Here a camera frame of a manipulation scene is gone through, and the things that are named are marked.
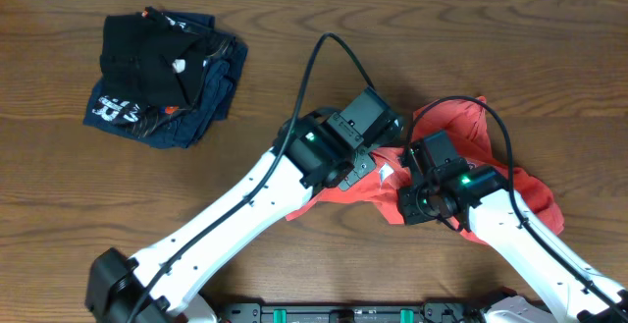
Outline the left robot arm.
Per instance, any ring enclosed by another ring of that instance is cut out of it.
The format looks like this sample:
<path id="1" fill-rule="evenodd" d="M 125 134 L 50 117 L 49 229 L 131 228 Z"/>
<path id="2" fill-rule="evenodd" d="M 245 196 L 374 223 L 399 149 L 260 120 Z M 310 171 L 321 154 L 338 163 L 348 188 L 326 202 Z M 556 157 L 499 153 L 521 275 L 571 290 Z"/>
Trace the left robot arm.
<path id="1" fill-rule="evenodd" d="M 375 168 L 371 151 L 402 118 L 371 86 L 344 109 L 293 115 L 271 149 L 187 224 L 130 257 L 115 248 L 91 264 L 84 305 L 98 322 L 215 322 L 200 291 L 277 221 L 324 188 L 346 190 Z"/>

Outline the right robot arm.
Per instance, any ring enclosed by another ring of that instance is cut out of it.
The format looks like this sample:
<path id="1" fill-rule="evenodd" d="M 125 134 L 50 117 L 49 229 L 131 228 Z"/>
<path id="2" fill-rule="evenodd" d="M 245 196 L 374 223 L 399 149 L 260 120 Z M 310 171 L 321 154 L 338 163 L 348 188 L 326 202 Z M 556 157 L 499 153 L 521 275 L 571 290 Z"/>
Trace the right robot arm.
<path id="1" fill-rule="evenodd" d="M 627 291 L 583 260 L 528 207 L 490 165 L 472 168 L 444 132 L 402 153 L 412 186 L 398 209 L 407 225 L 439 221 L 469 232 L 499 253 L 539 296 L 536 306 L 508 294 L 478 308 L 480 322 L 624 322 Z"/>

